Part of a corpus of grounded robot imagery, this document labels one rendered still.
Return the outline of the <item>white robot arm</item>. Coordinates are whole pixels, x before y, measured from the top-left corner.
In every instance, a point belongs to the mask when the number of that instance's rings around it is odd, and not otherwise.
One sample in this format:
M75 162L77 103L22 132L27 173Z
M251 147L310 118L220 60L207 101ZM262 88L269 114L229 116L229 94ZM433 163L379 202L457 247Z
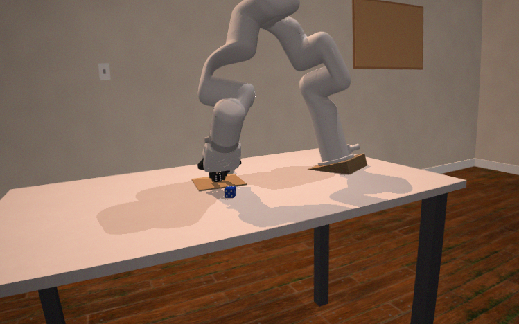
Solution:
M351 159L352 152L360 149L358 144L346 144L337 107L327 97L350 86L349 70L328 33L307 37L300 24L289 17L299 4L300 0L243 0L233 9L226 44L206 60L198 87L200 102L214 107L211 133L204 142L215 151L230 153L238 147L243 122L256 92L250 83L212 76L213 72L221 66L253 58L260 28L279 40L297 71L325 65L307 73L299 83L321 156L317 164Z

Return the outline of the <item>blue die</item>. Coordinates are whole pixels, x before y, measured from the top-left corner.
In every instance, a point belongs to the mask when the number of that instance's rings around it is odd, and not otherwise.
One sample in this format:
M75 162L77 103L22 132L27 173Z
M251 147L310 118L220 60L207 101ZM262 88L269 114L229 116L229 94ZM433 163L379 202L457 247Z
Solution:
M234 198L236 196L236 187L227 186L225 188L225 198Z

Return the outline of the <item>brown mat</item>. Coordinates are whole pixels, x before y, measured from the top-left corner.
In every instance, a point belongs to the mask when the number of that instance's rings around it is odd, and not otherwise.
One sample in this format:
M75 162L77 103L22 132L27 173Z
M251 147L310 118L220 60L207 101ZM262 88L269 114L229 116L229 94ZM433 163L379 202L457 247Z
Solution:
M225 180L220 182L212 182L209 177L200 177L191 179L199 191L214 190L226 188L227 186L245 186L247 185L242 179L235 174L228 174Z

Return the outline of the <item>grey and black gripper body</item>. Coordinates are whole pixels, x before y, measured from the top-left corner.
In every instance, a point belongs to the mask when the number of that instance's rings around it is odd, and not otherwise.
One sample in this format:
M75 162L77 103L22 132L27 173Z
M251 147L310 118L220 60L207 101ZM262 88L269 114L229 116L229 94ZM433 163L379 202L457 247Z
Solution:
M205 153L206 152L206 153ZM204 157L203 157L204 156ZM204 158L203 166L205 172L222 172L235 170L240 165L241 144L230 153L220 153L215 151L209 143L206 143L202 153Z

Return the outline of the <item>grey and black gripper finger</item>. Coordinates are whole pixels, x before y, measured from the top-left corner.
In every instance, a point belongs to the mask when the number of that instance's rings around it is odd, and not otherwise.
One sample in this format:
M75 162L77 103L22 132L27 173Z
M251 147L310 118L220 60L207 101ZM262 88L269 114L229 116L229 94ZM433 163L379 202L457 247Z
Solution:
M204 158L197 165L198 169L200 169L200 170L204 169L203 168L203 160L204 160ZM215 181L215 173L214 172L210 172L209 173L209 178L211 178L212 182L214 182Z
M228 170L228 171L222 171L222 172L221 172L221 173L222 173L222 180L225 180L225 178L226 178L228 172L230 172L230 170Z

